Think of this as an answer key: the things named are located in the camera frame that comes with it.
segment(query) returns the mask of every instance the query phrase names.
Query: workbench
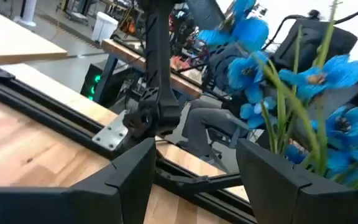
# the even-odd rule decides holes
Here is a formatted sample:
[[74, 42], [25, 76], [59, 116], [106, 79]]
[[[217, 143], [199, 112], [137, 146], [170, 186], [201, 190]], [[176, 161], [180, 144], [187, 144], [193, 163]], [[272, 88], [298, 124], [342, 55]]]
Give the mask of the workbench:
[[[31, 32], [26, 32], [20, 26], [16, 27], [8, 19], [5, 19], [3, 23], [6, 25], [0, 24], [1, 28], [12, 26], [17, 30], [12, 33], [11, 39], [30, 44], [23, 45], [20, 49], [14, 42], [9, 45], [1, 42], [0, 44], [6, 47], [12, 46], [13, 50], [3, 52], [0, 49], [0, 63], [22, 62], [28, 58], [33, 60], [55, 58], [56, 55], [66, 54], [63, 49]], [[35, 42], [26, 41], [26, 39], [39, 40], [38, 42], [42, 43], [43, 47], [35, 47], [32, 45]], [[117, 117], [108, 109], [26, 64], [3, 65], [1, 69], [102, 124], [108, 124]], [[158, 142], [157, 148], [167, 159], [198, 175], [215, 176], [223, 173], [176, 146]], [[107, 164], [109, 164], [107, 159], [0, 103], [0, 186], [69, 187]], [[230, 188], [228, 191], [248, 200], [242, 186]], [[144, 223], [223, 224], [227, 222], [153, 185]]]
[[[117, 43], [114, 40], [106, 39], [102, 41], [101, 46], [102, 49], [109, 54], [107, 63], [103, 70], [103, 77], [106, 77], [106, 79], [114, 78], [112, 77], [112, 73], [116, 68], [118, 60], [127, 63], [129, 66], [134, 67], [140, 72], [145, 71], [145, 58], [129, 50], [120, 43]], [[183, 72], [182, 74], [201, 84], [201, 72], [198, 72], [198, 75], [195, 75], [194, 70], [189, 70]], [[178, 99], [178, 103], [181, 106], [183, 106], [186, 101], [199, 98], [202, 94], [202, 90], [200, 88], [173, 73], [171, 73], [171, 85], [174, 90], [181, 93], [181, 97]], [[98, 88], [103, 88], [103, 85], [98, 84], [96, 92], [98, 92]]]

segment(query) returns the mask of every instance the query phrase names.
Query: wooden table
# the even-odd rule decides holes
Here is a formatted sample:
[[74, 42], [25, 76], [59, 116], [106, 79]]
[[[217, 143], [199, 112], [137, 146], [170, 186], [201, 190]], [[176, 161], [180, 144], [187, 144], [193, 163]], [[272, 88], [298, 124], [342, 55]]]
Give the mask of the wooden table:
[[[102, 41], [102, 48], [104, 51], [109, 53], [109, 57], [118, 58], [119, 60], [128, 63], [130, 66], [133, 66], [140, 71], [145, 70], [145, 62], [146, 62], [145, 58], [127, 49], [121, 44], [113, 40], [107, 39]], [[200, 73], [200, 77], [197, 78], [194, 78], [194, 76], [191, 75], [191, 71], [187, 71], [183, 74], [189, 78], [194, 79], [194, 81], [201, 84], [201, 73]], [[193, 98], [199, 98], [202, 94], [202, 90], [200, 88], [172, 73], [171, 73], [171, 84], [174, 89], [183, 91], [189, 94], [190, 96], [192, 96]]]
[[[28, 65], [5, 65], [2, 69], [100, 123], [108, 124], [117, 116]], [[198, 175], [223, 173], [176, 146], [160, 142], [157, 147], [167, 159]], [[0, 186], [69, 187], [108, 163], [105, 158], [0, 103]], [[228, 190], [247, 200], [243, 187]], [[227, 222], [154, 185], [144, 223]]]
[[66, 56], [66, 50], [0, 15], [0, 64]]

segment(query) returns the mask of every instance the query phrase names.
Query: white trash can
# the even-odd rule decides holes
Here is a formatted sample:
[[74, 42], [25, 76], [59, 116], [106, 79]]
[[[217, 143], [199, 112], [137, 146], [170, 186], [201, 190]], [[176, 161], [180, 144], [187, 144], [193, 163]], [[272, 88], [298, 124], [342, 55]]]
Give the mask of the white trash can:
[[96, 24], [92, 32], [92, 40], [99, 43], [103, 39], [110, 39], [111, 34], [117, 29], [118, 21], [103, 12], [96, 15]]

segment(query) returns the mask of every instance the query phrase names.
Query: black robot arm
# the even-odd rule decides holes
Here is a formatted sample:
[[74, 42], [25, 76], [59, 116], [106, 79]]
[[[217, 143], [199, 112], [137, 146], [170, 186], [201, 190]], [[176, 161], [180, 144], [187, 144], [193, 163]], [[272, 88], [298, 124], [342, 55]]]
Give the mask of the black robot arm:
[[124, 117], [124, 125], [136, 139], [167, 135], [178, 126], [180, 108], [170, 84], [169, 15], [176, 0], [139, 0], [146, 13], [147, 88], [136, 110]]

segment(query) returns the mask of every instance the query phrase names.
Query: gray floor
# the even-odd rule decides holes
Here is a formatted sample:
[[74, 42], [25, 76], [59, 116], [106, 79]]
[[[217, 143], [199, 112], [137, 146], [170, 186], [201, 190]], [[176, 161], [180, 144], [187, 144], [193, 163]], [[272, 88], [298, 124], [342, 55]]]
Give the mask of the gray floor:
[[[19, 15], [20, 7], [22, 1], [14, 1], [12, 15], [10, 14], [10, 1], [8, 1], [4, 7], [8, 10], [7, 15], [14, 17]], [[79, 24], [73, 21], [69, 21], [59, 12], [56, 13], [56, 5], [59, 3], [58, 0], [38, 0], [37, 10], [42, 11], [42, 13], [47, 13], [49, 15], [55, 16], [61, 22], [64, 22], [66, 25], [71, 24], [73, 29], [77, 31], [81, 31], [83, 34], [91, 35], [91, 28], [84, 26], [83, 24]], [[77, 54], [89, 54], [89, 53], [97, 53], [101, 52], [101, 50], [96, 49], [83, 41], [75, 38], [74, 36], [62, 31], [61, 29], [45, 22], [39, 17], [35, 17], [34, 21], [37, 23], [37, 27], [34, 30], [36, 34], [48, 39], [54, 44], [59, 45], [60, 47], [67, 49], [69, 55], [77, 55]], [[80, 57], [80, 58], [72, 58], [66, 60], [56, 60], [56, 61], [38, 61], [38, 62], [29, 62], [28, 65], [36, 68], [41, 71], [45, 75], [55, 79], [56, 81], [68, 86], [69, 88], [80, 91], [83, 81], [85, 79], [85, 75], [88, 71], [88, 67], [90, 63], [100, 62], [107, 59], [107, 55], [97, 55], [91, 57]], [[220, 102], [215, 101], [208, 97], [202, 97], [203, 100], [210, 101], [216, 104], [220, 104]], [[171, 136], [168, 136], [167, 139], [178, 142], [181, 140], [185, 140], [181, 137], [181, 131], [183, 129], [183, 125], [185, 123], [185, 118], [187, 116], [189, 106], [186, 106], [182, 111], [181, 122], [177, 129]], [[221, 151], [223, 153], [223, 164], [231, 171], [235, 172], [238, 170], [236, 160], [235, 160], [235, 151], [229, 148], [226, 148], [220, 144], [215, 144], [214, 148]]]

